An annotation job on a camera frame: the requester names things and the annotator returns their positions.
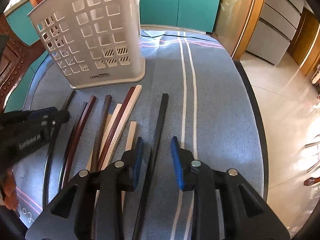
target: plastic basket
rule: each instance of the plastic basket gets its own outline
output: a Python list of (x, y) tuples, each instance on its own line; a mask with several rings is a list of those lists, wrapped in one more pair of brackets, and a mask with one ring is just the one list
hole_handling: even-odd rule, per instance
[(43, 0), (28, 16), (71, 87), (144, 77), (139, 0)]

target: tiled floor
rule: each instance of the tiled floor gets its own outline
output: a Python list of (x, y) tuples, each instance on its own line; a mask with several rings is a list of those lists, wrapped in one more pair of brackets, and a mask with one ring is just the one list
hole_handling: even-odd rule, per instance
[(267, 203), (293, 236), (305, 223), (320, 197), (320, 185), (303, 185), (320, 176), (320, 100), (298, 65), (285, 54), (277, 67), (249, 53), (241, 63), (251, 82), (266, 133), (269, 158)]

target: wooden door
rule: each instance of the wooden door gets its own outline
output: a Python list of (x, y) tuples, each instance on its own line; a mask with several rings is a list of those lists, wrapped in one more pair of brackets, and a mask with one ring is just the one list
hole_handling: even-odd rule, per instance
[(178, 27), (212, 32), (220, 0), (180, 0)]
[(140, 0), (141, 24), (177, 26), (179, 0)]

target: basket base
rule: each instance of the basket base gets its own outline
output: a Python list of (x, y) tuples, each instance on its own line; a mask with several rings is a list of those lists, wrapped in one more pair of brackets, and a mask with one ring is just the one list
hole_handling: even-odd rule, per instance
[(110, 80), (110, 81), (103, 81), (103, 82), (96, 82), (96, 83), (90, 83), (90, 84), (85, 84), (85, 85), (80, 85), (80, 86), (72, 86), (70, 84), (70, 87), (72, 89), (82, 89), (82, 88), (89, 88), (89, 87), (98, 87), (98, 86), (104, 86), (104, 85), (111, 85), (111, 84), (120, 84), (120, 83), (134, 83), (134, 82), (139, 82), (142, 80), (146, 74), (146, 59), (142, 57), (141, 59), (141, 65), (143, 68), (143, 73), (136, 77), (136, 78), (131, 78), (131, 79), (117, 79), (117, 80)]

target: cabinet door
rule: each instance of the cabinet door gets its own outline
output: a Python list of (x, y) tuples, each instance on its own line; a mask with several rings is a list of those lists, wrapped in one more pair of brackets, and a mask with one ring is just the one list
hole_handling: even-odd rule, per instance
[(220, 0), (180, 0), (178, 27), (212, 32)]
[(177, 26), (179, 0), (140, 0), (141, 24)]

